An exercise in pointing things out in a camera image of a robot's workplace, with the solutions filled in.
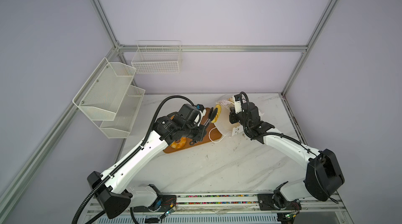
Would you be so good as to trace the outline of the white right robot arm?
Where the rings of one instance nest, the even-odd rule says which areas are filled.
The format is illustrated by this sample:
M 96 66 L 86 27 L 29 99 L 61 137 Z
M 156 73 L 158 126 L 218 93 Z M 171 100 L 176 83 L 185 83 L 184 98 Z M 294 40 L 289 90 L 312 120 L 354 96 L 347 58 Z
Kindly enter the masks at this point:
M 248 138 L 275 148 L 305 171 L 303 179 L 284 182 L 274 190 L 274 208 L 285 209 L 291 202 L 306 197 L 325 202 L 344 184 L 345 179 L 334 152 L 302 144 L 277 130 L 274 125 L 262 121 L 254 103 L 236 101 L 230 108 L 229 121 L 239 123 Z

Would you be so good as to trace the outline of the cartoon animal paper bag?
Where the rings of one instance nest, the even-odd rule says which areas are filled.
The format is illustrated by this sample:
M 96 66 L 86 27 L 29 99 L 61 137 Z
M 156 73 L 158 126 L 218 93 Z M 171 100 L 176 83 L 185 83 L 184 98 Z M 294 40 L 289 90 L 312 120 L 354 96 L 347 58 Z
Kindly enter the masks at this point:
M 231 138 L 244 132 L 240 123 L 231 123 L 229 121 L 230 110 L 234 109 L 233 96 L 219 100 L 216 104 L 222 107 L 218 120 L 213 123 L 213 128 L 208 132 L 208 138 L 213 143 L 219 143 L 224 138 Z

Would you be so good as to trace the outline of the yellow fake bread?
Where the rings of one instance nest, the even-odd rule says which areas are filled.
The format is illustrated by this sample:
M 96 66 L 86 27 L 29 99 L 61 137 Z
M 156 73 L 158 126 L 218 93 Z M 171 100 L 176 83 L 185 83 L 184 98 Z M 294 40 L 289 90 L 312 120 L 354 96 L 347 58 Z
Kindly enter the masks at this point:
M 176 140 L 174 141 L 170 147 L 172 147 L 173 149 L 181 149 L 183 148 L 187 143 L 187 138 L 186 137 L 182 137 L 180 140 Z

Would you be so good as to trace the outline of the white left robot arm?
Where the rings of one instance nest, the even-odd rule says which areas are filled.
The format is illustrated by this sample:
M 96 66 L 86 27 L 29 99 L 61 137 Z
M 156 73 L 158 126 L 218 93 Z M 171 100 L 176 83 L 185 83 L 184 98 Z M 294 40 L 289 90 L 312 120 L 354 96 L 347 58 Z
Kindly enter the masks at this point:
M 103 215 L 114 219 L 126 209 L 137 206 L 158 210 L 162 204 L 158 189 L 152 184 L 130 189 L 130 182 L 151 159 L 174 142 L 182 138 L 202 141 L 217 113 L 217 108 L 206 111 L 202 105 L 184 104 L 179 111 L 167 116 L 154 116 L 145 137 L 129 153 L 110 168 L 94 171 L 87 177 L 91 192 L 80 207 L 84 208 L 96 198 L 102 208 L 90 223 Z

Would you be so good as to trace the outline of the ridged long fake bread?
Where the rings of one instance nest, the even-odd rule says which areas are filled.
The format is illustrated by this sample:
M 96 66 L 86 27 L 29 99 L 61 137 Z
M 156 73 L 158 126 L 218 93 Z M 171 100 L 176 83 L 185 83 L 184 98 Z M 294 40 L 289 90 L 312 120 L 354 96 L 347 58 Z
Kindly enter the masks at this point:
M 212 123 L 215 123 L 218 120 L 218 118 L 219 118 L 219 116 L 221 114 L 221 111 L 222 111 L 222 107 L 221 107 L 220 104 L 216 104 L 214 108 L 218 109 L 218 113 L 217 113 L 217 116 L 216 116 L 216 118 L 214 119 L 214 121 Z

